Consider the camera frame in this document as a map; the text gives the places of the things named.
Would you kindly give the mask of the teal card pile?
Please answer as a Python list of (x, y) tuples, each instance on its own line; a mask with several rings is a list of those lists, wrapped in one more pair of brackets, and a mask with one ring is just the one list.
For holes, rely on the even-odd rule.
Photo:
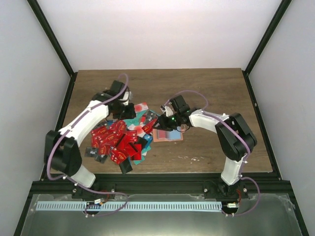
[(126, 123), (126, 127), (128, 130), (134, 130), (135, 127), (139, 125), (139, 120), (134, 118), (134, 119), (124, 119), (123, 120)]
[(143, 150), (141, 150), (141, 158), (137, 157), (136, 159), (132, 158), (131, 161), (135, 164), (138, 165), (141, 162), (145, 160), (145, 157), (147, 155), (147, 152), (151, 150), (151, 146), (147, 146)]

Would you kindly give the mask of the black card at front edge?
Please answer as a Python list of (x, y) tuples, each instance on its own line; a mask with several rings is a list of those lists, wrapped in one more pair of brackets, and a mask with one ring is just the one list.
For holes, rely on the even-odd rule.
[(129, 159), (126, 159), (122, 163), (120, 163), (119, 167), (120, 167), (122, 174), (127, 174), (133, 170), (131, 162)]

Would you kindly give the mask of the red VIP card front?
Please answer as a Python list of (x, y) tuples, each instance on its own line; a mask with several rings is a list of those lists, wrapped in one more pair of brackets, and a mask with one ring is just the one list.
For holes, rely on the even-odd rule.
[(110, 151), (110, 159), (116, 164), (121, 164), (127, 159), (127, 155), (114, 147)]

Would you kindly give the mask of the pink leather card holder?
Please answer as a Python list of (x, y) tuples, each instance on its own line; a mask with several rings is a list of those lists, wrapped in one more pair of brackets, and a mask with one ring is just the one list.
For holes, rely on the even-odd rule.
[(153, 142), (175, 142), (183, 139), (183, 130), (180, 126), (172, 131), (153, 130)]

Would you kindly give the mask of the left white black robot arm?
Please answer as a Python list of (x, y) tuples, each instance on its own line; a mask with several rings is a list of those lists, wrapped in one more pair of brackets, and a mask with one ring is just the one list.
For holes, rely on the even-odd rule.
[(91, 199), (100, 194), (96, 176), (82, 163), (79, 147), (88, 133), (109, 115), (135, 117), (128, 80), (125, 83), (114, 80), (110, 89), (95, 94), (72, 122), (46, 134), (44, 162), (49, 180), (68, 179), (82, 187), (84, 194)]

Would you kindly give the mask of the black red striped card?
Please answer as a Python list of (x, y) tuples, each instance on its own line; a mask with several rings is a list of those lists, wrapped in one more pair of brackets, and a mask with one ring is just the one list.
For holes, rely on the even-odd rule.
[(155, 113), (154, 111), (148, 110), (143, 114), (141, 121), (143, 122), (144, 125), (146, 125), (151, 121), (157, 119), (158, 117), (159, 114)]

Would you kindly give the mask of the black card low left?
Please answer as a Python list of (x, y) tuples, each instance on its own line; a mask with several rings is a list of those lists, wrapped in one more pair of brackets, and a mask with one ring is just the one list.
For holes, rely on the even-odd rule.
[(104, 164), (107, 157), (108, 157), (108, 155), (106, 155), (106, 154), (99, 154), (95, 157), (95, 161), (97, 161), (98, 163)]

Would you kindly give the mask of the teal card front pile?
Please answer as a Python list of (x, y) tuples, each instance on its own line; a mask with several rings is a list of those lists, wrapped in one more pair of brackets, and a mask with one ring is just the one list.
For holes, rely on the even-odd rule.
[(143, 150), (141, 150), (141, 158), (137, 157), (136, 159), (132, 158), (131, 161), (135, 164), (138, 165), (141, 162), (145, 160), (145, 157), (147, 155), (147, 152), (151, 150), (151, 146), (147, 146)]

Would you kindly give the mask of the black aluminium frame rail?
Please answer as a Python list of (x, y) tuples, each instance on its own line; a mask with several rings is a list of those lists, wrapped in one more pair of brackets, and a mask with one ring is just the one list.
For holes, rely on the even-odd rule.
[[(292, 193), (290, 181), (281, 180), (274, 173), (247, 173), (248, 180), (239, 186), (250, 194), (260, 189), (262, 193)], [(210, 195), (223, 181), (219, 173), (194, 174), (97, 174), (92, 190), (115, 190), (131, 194), (203, 194)], [(31, 184), (30, 194), (84, 194), (69, 180), (43, 179)]]

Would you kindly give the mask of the white red circle card top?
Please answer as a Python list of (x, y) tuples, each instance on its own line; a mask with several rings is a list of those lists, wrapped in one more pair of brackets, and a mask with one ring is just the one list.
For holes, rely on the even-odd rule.
[(134, 105), (134, 110), (136, 113), (140, 113), (140, 112), (146, 111), (148, 109), (149, 109), (149, 107), (148, 107), (146, 102), (142, 102), (142, 103)]

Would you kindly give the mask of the red card left pile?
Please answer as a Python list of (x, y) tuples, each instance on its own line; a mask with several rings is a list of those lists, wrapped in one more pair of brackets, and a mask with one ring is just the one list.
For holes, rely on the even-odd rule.
[(125, 150), (127, 144), (138, 141), (137, 131), (128, 130), (123, 120), (105, 124), (91, 131), (91, 144), (100, 155), (109, 155), (110, 147)]

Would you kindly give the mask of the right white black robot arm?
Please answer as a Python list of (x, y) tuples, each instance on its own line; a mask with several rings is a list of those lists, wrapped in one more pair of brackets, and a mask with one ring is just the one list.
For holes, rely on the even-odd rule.
[(153, 129), (173, 131), (185, 125), (202, 128), (218, 136), (225, 155), (221, 182), (217, 184), (220, 195), (230, 198), (237, 191), (242, 171), (257, 139), (240, 113), (214, 114), (201, 108), (191, 108), (181, 95), (170, 99), (171, 107), (161, 106), (162, 114), (156, 119)]

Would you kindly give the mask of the red gold logo card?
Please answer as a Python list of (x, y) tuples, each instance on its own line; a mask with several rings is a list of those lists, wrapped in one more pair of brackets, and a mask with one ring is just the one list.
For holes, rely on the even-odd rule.
[(154, 123), (155, 121), (153, 120), (141, 127), (145, 134), (152, 135)]

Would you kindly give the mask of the blue card under pile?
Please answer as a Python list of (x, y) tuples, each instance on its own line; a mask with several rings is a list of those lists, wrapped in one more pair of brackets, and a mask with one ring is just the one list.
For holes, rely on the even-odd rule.
[(143, 139), (146, 141), (144, 148), (149, 147), (150, 144), (151, 144), (151, 142), (153, 141), (152, 135), (149, 135), (149, 134), (145, 134), (145, 135), (143, 136)]

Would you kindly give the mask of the teal card upper pile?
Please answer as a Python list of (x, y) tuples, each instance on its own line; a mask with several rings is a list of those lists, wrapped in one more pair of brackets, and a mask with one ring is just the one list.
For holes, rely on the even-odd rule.
[(134, 118), (134, 119), (124, 119), (123, 120), (126, 123), (126, 127), (128, 130), (134, 130), (135, 127), (139, 125), (139, 120)]

